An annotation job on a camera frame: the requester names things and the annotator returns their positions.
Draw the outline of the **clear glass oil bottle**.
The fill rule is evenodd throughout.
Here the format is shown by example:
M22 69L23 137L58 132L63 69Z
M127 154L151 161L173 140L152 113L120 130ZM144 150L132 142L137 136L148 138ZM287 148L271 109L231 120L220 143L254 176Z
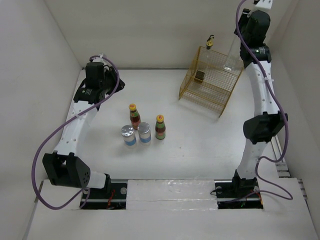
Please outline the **clear glass oil bottle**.
M241 41L239 37L235 35L223 65L223 68L225 70L235 71L238 69L238 61L240 59L240 48L241 48Z

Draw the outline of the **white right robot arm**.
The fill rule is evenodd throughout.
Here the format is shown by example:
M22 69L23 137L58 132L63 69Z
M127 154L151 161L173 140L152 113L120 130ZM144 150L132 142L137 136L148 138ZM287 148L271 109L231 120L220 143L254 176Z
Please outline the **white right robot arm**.
M253 192L257 185L258 163L267 144L282 128L288 127L288 115L274 99L271 52L264 43L270 22L269 14L262 10L245 8L236 14L234 33L240 39L240 58L254 99L254 116L243 124L246 142L231 184L231 192L236 198Z

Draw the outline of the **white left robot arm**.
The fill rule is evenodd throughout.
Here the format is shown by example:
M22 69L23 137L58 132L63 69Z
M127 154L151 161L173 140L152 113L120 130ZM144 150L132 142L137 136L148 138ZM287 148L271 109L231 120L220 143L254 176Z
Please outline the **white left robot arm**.
M53 153L46 153L42 163L52 185L71 188L93 188L100 198L111 194L110 176L91 170L82 160L81 151L90 124L99 111L96 105L125 84L117 79L112 66L102 61L86 64L85 79L78 87L71 104L74 119L63 128Z

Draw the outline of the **glass oil bottle dark liquid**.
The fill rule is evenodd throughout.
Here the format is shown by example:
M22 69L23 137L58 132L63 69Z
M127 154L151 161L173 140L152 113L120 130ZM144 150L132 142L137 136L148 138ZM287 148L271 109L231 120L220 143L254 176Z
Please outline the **glass oil bottle dark liquid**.
M215 36L211 34L206 40L205 46L200 46L196 57L196 71L194 81L202 84L205 79L205 73L208 70L211 48L214 43Z

